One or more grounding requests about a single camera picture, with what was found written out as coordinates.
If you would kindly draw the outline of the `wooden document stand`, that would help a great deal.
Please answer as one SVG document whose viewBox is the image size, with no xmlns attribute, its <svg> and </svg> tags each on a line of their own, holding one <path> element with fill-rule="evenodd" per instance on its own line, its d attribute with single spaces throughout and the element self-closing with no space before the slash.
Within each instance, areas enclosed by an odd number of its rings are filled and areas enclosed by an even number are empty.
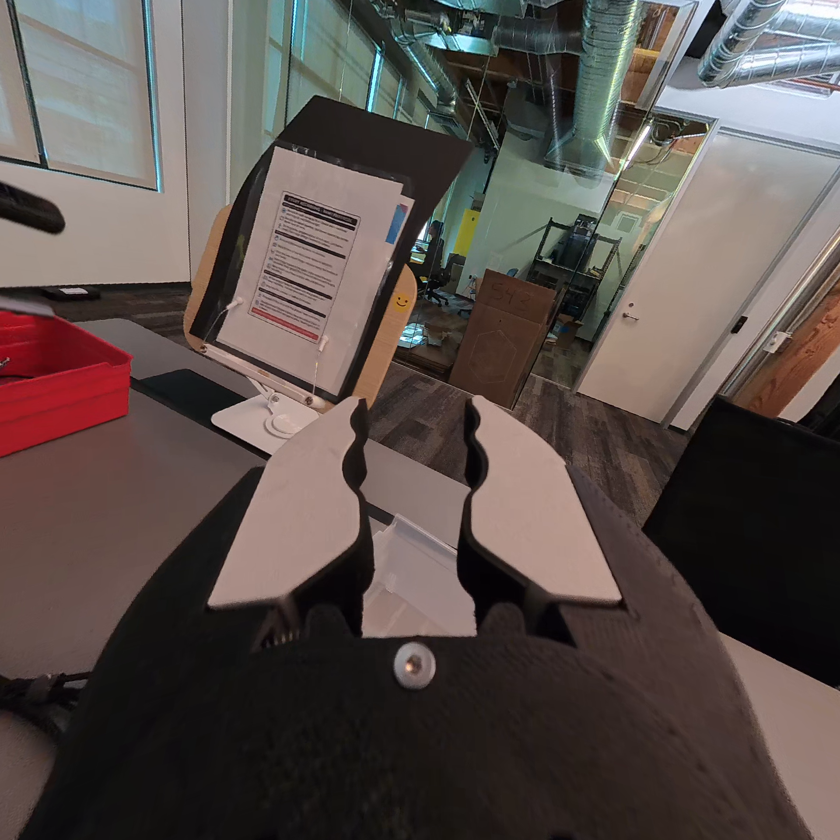
<svg viewBox="0 0 840 840">
<path fill-rule="evenodd" d="M 257 390 L 244 402 L 213 415 L 214 425 L 236 436 L 238 443 L 256 450 L 258 455 L 272 456 L 296 433 L 333 408 L 333 399 L 317 396 L 317 375 L 322 357 L 326 354 L 329 338 L 321 339 L 314 356 L 313 376 L 303 384 L 293 384 L 288 374 L 279 373 L 276 366 L 253 360 L 240 350 L 224 350 L 198 336 L 194 325 L 197 314 L 207 296 L 207 288 L 232 204 L 223 206 L 217 213 L 206 246 L 198 263 L 189 300 L 186 305 L 183 332 L 192 350 L 243 375 Z M 393 308 L 395 293 L 412 299 L 409 309 L 403 312 Z M 381 324 L 363 362 L 361 373 L 352 388 L 352 395 L 366 401 L 368 407 L 375 402 L 388 372 L 397 345 L 408 324 L 417 300 L 413 274 L 408 266 L 402 268 L 391 299 L 385 307 Z"/>
</svg>

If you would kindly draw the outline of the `red plastic tray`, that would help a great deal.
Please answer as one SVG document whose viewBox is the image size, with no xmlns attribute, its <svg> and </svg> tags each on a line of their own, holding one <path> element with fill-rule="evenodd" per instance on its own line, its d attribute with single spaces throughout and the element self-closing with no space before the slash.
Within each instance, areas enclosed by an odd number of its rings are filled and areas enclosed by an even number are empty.
<svg viewBox="0 0 840 840">
<path fill-rule="evenodd" d="M 126 416 L 132 361 L 75 323 L 2 311 L 1 456 Z"/>
</svg>

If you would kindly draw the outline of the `silver ventilation duct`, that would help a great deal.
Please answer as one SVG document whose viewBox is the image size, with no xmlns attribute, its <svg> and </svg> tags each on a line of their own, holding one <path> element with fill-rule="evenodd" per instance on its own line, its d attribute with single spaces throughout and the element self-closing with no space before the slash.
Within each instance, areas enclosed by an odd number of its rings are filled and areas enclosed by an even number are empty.
<svg viewBox="0 0 840 840">
<path fill-rule="evenodd" d="M 436 38 L 450 33 L 446 13 L 401 7 L 393 1 L 370 1 L 374 11 L 384 19 L 392 38 L 412 60 L 427 84 L 434 89 L 436 103 L 433 115 L 457 120 L 460 85 L 442 59 L 433 52 Z"/>
<path fill-rule="evenodd" d="M 838 1 L 749 1 L 715 35 L 697 78 L 705 88 L 734 88 L 838 69 Z"/>
<path fill-rule="evenodd" d="M 593 181 L 605 175 L 641 20 L 638 1 L 584 2 L 572 115 L 552 104 L 546 165 Z"/>
</svg>

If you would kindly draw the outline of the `instruction sheet on stand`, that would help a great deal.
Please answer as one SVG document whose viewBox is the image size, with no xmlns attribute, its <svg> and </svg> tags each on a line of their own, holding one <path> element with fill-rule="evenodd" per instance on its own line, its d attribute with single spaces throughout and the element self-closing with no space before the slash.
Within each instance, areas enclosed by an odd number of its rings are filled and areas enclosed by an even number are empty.
<svg viewBox="0 0 840 840">
<path fill-rule="evenodd" d="M 285 330 L 271 329 L 267 323 L 246 316 L 242 300 L 235 298 L 245 247 L 275 148 L 399 181 L 406 186 L 404 193 L 414 200 L 363 332 L 348 344 L 329 339 L 320 360 L 315 393 L 331 397 L 336 406 L 352 396 L 385 307 L 403 267 L 409 264 L 422 227 L 454 183 L 472 147 L 468 141 L 447 133 L 315 97 L 258 158 L 232 202 L 207 296 L 194 325 L 200 339 L 224 350 L 240 350 L 250 359 L 276 366 L 279 373 L 290 376 L 293 384 L 301 385 L 313 376 L 318 343 L 298 339 Z"/>
</svg>

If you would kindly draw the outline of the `window with white blind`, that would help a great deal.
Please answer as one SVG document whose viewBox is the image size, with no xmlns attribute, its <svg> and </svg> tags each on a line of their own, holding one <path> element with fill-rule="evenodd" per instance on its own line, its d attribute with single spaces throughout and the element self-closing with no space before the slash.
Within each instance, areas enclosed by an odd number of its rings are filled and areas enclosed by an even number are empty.
<svg viewBox="0 0 840 840">
<path fill-rule="evenodd" d="M 271 1 L 266 23 L 264 142 L 316 96 L 397 119 L 405 81 L 349 9 L 333 1 Z"/>
<path fill-rule="evenodd" d="M 2 161 L 159 191 L 152 23 L 148 1 L 2 1 Z"/>
</svg>

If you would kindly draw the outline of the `yellow panel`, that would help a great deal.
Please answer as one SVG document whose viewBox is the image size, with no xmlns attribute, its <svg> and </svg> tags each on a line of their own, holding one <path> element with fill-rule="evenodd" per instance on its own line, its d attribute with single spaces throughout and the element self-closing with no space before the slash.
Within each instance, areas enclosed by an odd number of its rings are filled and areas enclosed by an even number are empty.
<svg viewBox="0 0 840 840">
<path fill-rule="evenodd" d="M 458 226 L 458 233 L 452 253 L 462 258 L 463 263 L 466 262 L 470 247 L 472 246 L 479 220 L 480 210 L 465 210 Z"/>
</svg>

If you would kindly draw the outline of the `clear plastic organizer box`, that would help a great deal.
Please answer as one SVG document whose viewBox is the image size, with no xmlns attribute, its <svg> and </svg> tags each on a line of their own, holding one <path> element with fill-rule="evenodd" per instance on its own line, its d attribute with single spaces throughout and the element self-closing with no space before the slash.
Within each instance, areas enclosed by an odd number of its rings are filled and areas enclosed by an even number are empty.
<svg viewBox="0 0 840 840">
<path fill-rule="evenodd" d="M 373 546 L 363 637 L 476 635 L 475 606 L 459 582 L 455 549 L 398 514 L 373 535 Z"/>
</svg>

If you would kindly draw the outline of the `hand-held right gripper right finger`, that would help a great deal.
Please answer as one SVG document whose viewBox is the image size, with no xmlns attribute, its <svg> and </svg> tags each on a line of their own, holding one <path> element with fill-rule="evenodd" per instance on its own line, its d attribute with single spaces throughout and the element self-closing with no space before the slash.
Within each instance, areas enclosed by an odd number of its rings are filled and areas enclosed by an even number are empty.
<svg viewBox="0 0 840 840">
<path fill-rule="evenodd" d="M 483 396 L 465 405 L 469 492 L 457 576 L 480 625 L 502 603 L 527 625 L 561 604 L 616 607 L 623 598 L 564 459 Z"/>
</svg>

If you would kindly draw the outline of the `metal shelving rack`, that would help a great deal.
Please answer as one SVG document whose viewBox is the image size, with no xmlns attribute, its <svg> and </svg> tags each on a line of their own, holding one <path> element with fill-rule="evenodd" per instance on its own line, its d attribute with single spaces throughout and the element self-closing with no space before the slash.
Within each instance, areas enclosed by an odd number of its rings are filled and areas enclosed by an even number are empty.
<svg viewBox="0 0 840 840">
<path fill-rule="evenodd" d="M 613 261 L 622 238 L 599 234 L 595 217 L 580 214 L 573 224 L 552 217 L 546 223 L 525 280 L 553 291 L 549 329 L 560 316 L 581 323 Z"/>
</svg>

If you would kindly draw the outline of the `black desk mat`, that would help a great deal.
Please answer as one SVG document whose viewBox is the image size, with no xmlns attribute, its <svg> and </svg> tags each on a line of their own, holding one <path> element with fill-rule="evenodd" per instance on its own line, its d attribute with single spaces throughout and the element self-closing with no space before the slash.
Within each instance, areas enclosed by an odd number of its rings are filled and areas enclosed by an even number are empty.
<svg viewBox="0 0 840 840">
<path fill-rule="evenodd" d="M 193 423 L 230 440 L 236 436 L 214 425 L 214 414 L 245 401 L 245 397 L 187 369 L 143 379 L 131 376 L 131 388 Z"/>
</svg>

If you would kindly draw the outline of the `printed instruction sheet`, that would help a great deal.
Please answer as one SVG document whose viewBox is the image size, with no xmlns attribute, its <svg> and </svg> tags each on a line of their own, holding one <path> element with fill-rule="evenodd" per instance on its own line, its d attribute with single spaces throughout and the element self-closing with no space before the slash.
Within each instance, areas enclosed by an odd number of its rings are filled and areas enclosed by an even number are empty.
<svg viewBox="0 0 840 840">
<path fill-rule="evenodd" d="M 355 341 L 396 250 L 395 206 L 414 205 L 405 188 L 275 148 L 234 293 L 244 314 L 310 343 Z"/>
</svg>

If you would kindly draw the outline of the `small black swivel chair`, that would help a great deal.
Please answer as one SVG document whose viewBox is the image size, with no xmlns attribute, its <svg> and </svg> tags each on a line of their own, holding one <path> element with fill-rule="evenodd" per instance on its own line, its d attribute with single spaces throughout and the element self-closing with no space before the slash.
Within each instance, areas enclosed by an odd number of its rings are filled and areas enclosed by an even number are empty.
<svg viewBox="0 0 840 840">
<path fill-rule="evenodd" d="M 439 294 L 439 290 L 449 283 L 450 270 L 448 266 L 438 266 L 437 269 L 429 277 L 421 276 L 419 270 L 425 266 L 418 264 L 411 264 L 415 271 L 417 299 L 429 300 L 441 308 L 448 305 L 448 299 Z"/>
</svg>

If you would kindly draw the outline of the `black office chair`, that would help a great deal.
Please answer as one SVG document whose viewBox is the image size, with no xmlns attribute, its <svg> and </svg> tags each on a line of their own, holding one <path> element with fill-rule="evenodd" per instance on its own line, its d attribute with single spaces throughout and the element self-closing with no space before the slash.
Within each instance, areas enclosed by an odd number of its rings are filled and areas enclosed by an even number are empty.
<svg viewBox="0 0 840 840">
<path fill-rule="evenodd" d="M 839 685 L 839 444 L 723 397 L 644 533 L 717 629 Z"/>
</svg>

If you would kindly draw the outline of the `brown cardboard box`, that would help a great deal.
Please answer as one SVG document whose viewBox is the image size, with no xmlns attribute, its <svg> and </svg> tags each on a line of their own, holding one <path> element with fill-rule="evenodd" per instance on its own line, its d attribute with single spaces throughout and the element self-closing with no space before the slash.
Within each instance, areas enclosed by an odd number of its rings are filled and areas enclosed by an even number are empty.
<svg viewBox="0 0 840 840">
<path fill-rule="evenodd" d="M 448 383 L 512 409 L 548 332 L 555 292 L 486 269 Z"/>
</svg>

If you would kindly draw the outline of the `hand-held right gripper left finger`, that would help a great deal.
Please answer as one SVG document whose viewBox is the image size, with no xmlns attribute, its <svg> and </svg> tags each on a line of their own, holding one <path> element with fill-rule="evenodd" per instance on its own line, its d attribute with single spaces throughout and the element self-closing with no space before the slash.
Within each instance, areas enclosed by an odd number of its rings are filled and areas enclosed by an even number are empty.
<svg viewBox="0 0 840 840">
<path fill-rule="evenodd" d="M 362 635 L 364 595 L 373 581 L 365 399 L 349 397 L 271 456 L 227 552 L 207 607 L 277 609 L 288 631 L 313 607 L 335 607 Z"/>
</svg>

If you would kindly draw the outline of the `white door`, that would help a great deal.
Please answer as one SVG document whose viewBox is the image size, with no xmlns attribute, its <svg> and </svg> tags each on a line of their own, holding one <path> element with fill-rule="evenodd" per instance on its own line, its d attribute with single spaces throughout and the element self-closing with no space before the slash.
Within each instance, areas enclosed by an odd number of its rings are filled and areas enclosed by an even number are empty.
<svg viewBox="0 0 840 840">
<path fill-rule="evenodd" d="M 714 128 L 575 390 L 670 424 L 837 177 L 837 151 Z"/>
</svg>

